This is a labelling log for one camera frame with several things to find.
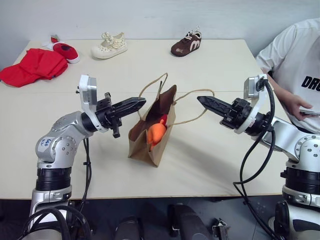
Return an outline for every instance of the white table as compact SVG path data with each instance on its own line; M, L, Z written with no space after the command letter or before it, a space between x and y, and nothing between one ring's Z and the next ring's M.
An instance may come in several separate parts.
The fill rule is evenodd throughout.
M182 58L169 51L175 40L128 40L129 50L107 60L92 59L90 46L99 40L70 40L81 56L79 63L52 80L39 80L21 88L0 83L0 199L30 199L37 179L35 144L59 117L81 110L74 92L81 74L97 78L98 99L111 93L113 103L135 97L150 81L164 72L166 87L177 84L177 95L194 89L210 88L216 97L231 103L242 98L247 77L261 73L244 40L203 40L199 50ZM26 49L40 48L30 42ZM158 84L143 95L147 103L155 98ZM203 111L192 93L175 107L176 121L195 117ZM266 113L266 102L261 113ZM276 116L287 119L276 100ZM237 135L219 124L221 117L207 112L200 119L174 126L155 168L128 158L128 132L138 121L137 114L122 119L121 137L111 132L95 133L90 138L92 180L88 198L140 198L169 196L236 196L232 182L239 180L239 169L253 141L245 133ZM268 149L259 145L247 161L244 176L249 177L261 165ZM262 174L246 186L250 195L279 194L285 180L286 156L274 152ZM85 187L83 166L85 150L80 144L72 167L72 198L81 198Z

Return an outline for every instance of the bag handle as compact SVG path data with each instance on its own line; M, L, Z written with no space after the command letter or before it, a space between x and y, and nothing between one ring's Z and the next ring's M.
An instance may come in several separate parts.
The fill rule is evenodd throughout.
M186 97L187 95L191 94L191 93L194 93L194 92L211 92L213 96L215 96L215 92L212 91L211 89L197 89L197 90L192 90L192 91L189 91L187 92L185 95L182 95L181 97L178 97L177 100L173 101L172 105L176 105L177 104L177 101L179 101L180 99L183 99L184 97ZM186 123L189 123L189 122L192 122L194 120L197 120L199 119L200 117L202 117L203 114L205 114L205 112L207 111L207 109L204 109L204 111L197 117L193 118L193 119L190 119L190 120L187 120L187 121L181 121L181 122L176 122L176 123L173 123L171 125L168 125L167 127L171 127L173 125L179 125L179 124L186 124Z
M158 91L158 94L159 94L159 93L161 92L163 86L165 85L165 82L166 82L167 78L168 78L168 73L167 73L167 72L164 73L164 74L162 74L162 75L161 75L160 77L158 77L156 80L153 80L152 82L149 82L149 83L141 90L141 92L140 92L140 94L139 94L139 98L142 96L142 94L144 93L144 91L145 91L148 87L150 87L152 84L155 84L156 82L158 82L163 76L165 76L165 79L164 79L163 82L160 83L160 88L159 88L159 91ZM141 120L141 119L142 119L142 116L141 116L139 110L138 110L138 115L139 115L140 120Z

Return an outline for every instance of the shoelace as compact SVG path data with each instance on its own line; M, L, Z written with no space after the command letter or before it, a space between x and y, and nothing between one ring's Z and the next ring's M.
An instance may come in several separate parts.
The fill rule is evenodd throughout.
M192 39L192 35L195 35L197 32L199 32L200 28L199 26L197 26L195 28L195 31L191 30L191 31L188 31L188 33L185 35L185 37L182 39L182 42L183 43L187 43L188 40L191 40Z
M114 44L114 37L111 36L108 32L102 33L101 37L109 44Z

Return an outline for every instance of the beige shoe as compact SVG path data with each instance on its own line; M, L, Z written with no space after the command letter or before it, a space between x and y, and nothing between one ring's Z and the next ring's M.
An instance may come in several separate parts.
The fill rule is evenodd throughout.
M91 48L92 56L98 59L109 59L128 50L123 32L111 36L108 32L101 35L104 41Z

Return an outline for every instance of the brown paper bag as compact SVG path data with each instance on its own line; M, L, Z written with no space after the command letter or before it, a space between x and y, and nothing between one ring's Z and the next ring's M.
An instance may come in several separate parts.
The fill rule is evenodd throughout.
M175 114L175 104L178 100L184 98L188 94L192 92L199 92L199 91L210 91L212 92L213 96L215 95L214 92L210 89L198 89L193 90L185 95L179 97L175 100L177 86L173 85L167 91L161 93L161 90L168 78L168 74L165 73L160 76L158 79L150 82L147 86L145 86L139 94L141 97L142 93L152 84L158 82L162 77L165 76L164 81L160 82L160 86L155 98L154 103L149 108L149 110L141 116L140 112L138 111L140 120L138 123L129 131L129 154L128 157L136 160L141 160L146 163L152 164L155 167L158 167L160 164L161 157L164 153L165 147L167 145L171 130L173 125L184 124L191 121L194 121L200 118L207 110L205 109L198 117L193 118L191 120L183 121L183 122L175 122L176 114ZM167 114L166 120L166 132L162 137L161 141L150 151L151 144L147 143L147 132L151 125L159 123L160 118Z

